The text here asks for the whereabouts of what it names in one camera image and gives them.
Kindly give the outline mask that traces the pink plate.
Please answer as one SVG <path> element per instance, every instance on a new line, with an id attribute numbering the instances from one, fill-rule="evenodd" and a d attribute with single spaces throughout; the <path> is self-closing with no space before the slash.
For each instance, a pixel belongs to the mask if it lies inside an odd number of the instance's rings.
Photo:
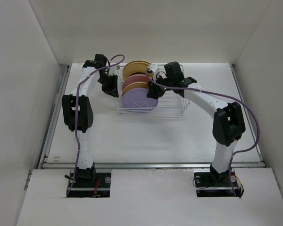
<path id="1" fill-rule="evenodd" d="M 146 82 L 147 83 L 148 81 L 149 81 L 149 78 L 144 74 L 131 75 L 123 82 L 122 89 L 125 89 L 128 85 L 134 82 Z"/>

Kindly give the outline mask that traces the yellow patterned plate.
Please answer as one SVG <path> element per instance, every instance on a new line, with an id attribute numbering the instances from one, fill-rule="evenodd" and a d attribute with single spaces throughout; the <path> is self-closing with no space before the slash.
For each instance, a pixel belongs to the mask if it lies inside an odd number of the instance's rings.
<path id="1" fill-rule="evenodd" d="M 136 89 L 136 88 L 144 88 L 144 89 L 149 89 L 148 84 L 146 82 L 133 82 L 129 85 L 127 85 L 123 91 L 122 91 L 122 97 L 124 96 L 125 93 L 127 93 L 128 91 L 132 90 L 132 89 Z"/>

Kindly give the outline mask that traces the purple plate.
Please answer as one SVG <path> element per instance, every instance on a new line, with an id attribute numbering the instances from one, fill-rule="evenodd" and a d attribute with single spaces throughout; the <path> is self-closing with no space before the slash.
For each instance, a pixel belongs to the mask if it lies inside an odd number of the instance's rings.
<path id="1" fill-rule="evenodd" d="M 122 107 L 136 113 L 150 112 L 158 105 L 158 100 L 147 97 L 148 89 L 134 88 L 122 96 Z"/>

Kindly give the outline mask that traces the tan plate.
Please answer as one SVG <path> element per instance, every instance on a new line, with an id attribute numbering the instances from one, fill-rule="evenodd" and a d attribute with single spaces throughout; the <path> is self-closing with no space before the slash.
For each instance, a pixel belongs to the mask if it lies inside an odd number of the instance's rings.
<path id="1" fill-rule="evenodd" d="M 149 62 L 143 60 L 136 60 L 127 63 L 122 71 L 122 78 L 125 81 L 128 77 L 133 74 L 145 74 L 146 69 L 150 65 Z"/>

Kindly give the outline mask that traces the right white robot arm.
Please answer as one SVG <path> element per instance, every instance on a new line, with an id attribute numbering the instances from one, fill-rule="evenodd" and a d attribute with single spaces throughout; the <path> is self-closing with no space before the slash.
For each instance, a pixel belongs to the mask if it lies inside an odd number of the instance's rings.
<path id="1" fill-rule="evenodd" d="M 192 77 L 185 77 L 178 62 L 164 65 L 164 72 L 159 66 L 149 64 L 145 75 L 149 78 L 149 98 L 158 99 L 166 91 L 172 90 L 181 97 L 192 101 L 213 119 L 212 134 L 216 140 L 215 157 L 211 163 L 212 172 L 209 180 L 218 186 L 226 180 L 234 149 L 245 132 L 245 122 L 238 100 L 228 103 L 218 98 L 218 93 L 206 91 Z"/>

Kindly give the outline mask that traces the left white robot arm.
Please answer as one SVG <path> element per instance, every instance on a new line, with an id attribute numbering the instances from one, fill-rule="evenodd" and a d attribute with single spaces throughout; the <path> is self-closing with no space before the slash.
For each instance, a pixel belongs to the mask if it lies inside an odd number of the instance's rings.
<path id="1" fill-rule="evenodd" d="M 72 132 L 77 145 L 75 170 L 90 170 L 94 165 L 88 141 L 94 119 L 89 95 L 99 83 L 105 94 L 118 97 L 118 75 L 110 74 L 109 70 L 116 71 L 119 64 L 119 62 L 113 64 L 105 57 L 87 60 L 82 66 L 82 75 L 78 84 L 70 94 L 64 94 L 62 97 L 64 124 Z"/>

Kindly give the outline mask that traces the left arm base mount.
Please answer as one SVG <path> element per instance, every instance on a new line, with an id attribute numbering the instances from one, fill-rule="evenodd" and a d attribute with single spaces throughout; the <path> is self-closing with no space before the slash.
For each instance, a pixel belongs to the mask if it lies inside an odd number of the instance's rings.
<path id="1" fill-rule="evenodd" d="M 111 173 L 96 172 L 96 169 L 77 169 L 75 174 L 75 182 L 72 184 L 74 173 L 70 172 L 64 175 L 68 180 L 67 198 L 109 198 Z"/>

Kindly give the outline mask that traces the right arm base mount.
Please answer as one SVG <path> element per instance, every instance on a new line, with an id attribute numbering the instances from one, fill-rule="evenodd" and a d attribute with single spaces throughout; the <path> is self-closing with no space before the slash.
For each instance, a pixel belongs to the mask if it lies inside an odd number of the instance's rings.
<path id="1" fill-rule="evenodd" d="M 244 195 L 244 187 L 232 172 L 214 175 L 212 172 L 195 172 L 193 185 L 197 197 L 238 197 Z"/>

